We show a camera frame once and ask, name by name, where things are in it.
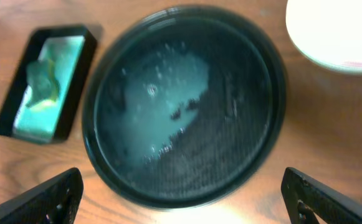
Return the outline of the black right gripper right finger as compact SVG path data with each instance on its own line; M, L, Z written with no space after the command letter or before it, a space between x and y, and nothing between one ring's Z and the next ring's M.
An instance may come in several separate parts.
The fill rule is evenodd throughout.
M281 193L292 224L362 223L362 204L299 170L285 169Z

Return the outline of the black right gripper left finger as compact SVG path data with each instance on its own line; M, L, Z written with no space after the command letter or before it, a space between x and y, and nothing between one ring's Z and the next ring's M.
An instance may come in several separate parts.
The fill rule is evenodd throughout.
M82 194L82 176L73 167L0 204L0 223L73 224Z

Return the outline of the yellow green sponge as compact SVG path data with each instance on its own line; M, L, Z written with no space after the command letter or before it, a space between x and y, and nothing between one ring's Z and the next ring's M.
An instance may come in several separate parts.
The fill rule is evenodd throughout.
M26 103L32 111L42 111L57 104L60 93L59 81L55 77L55 62L51 59L36 60L26 67L27 84L31 98Z

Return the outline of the white plate with green stain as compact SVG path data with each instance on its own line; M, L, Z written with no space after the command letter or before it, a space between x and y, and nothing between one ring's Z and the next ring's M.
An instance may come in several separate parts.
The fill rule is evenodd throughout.
M288 0L285 23L307 59L328 70L362 75L362 0Z

